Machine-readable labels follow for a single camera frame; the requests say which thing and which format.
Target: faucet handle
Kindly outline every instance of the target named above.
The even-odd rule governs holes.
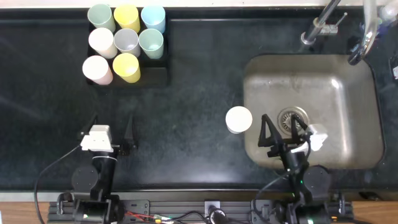
[[[338,33],[338,25],[343,21],[343,19],[348,15],[344,12],[343,16],[337,21],[336,24],[325,24],[322,27],[319,35],[336,35]]]

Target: wooden table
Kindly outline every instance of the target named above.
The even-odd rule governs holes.
[[[43,219],[47,219],[49,203],[40,202]],[[40,224],[33,202],[0,202],[2,224]],[[354,202],[356,219],[373,224],[398,223],[398,202]]]

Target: sink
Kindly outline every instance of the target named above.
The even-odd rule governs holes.
[[[291,114],[326,128],[328,139],[311,153],[311,165],[368,169],[381,160],[384,144],[372,71],[364,61],[352,66],[347,59],[347,55],[261,55],[248,63],[244,106],[253,122],[244,139],[254,162],[283,168],[278,157],[267,157],[269,148],[257,146],[263,114],[283,138],[290,137]]]

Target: drain strainer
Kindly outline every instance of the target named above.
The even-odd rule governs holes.
[[[292,106],[292,107],[288,107],[283,109],[279,115],[278,115],[278,125],[279,128],[288,135],[291,135],[291,130],[292,130],[292,122],[290,117],[296,114],[302,121],[304,121],[304,123],[308,124],[308,116],[306,114],[306,112],[297,107],[297,106]],[[301,131],[302,128],[301,126],[296,122],[296,128],[297,131]]]

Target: cup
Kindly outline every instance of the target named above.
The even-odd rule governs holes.
[[[104,58],[111,59],[118,54],[113,44],[113,34],[107,28],[93,30],[88,36],[88,44]]]
[[[138,57],[141,49],[138,44],[138,34],[132,29],[121,29],[114,35],[114,45],[122,53],[133,54]]]
[[[155,29],[146,29],[138,37],[139,45],[151,59],[162,57],[163,41],[163,35]]]
[[[162,6],[146,6],[141,11],[141,19],[148,29],[156,29],[162,34],[166,29],[166,12]]]
[[[105,58],[94,55],[83,63],[83,74],[99,85],[109,85],[113,80],[112,71]]]
[[[123,4],[114,10],[114,19],[123,29],[132,29],[139,32],[138,9],[132,4]]]
[[[227,112],[225,122],[231,133],[239,134],[250,128],[253,117],[247,108],[235,106]]]
[[[96,4],[87,12],[88,20],[97,28],[107,28],[114,32],[116,26],[112,17],[112,10],[108,5]]]
[[[132,54],[119,54],[113,60],[113,70],[128,83],[135,83],[141,77],[138,59]]]

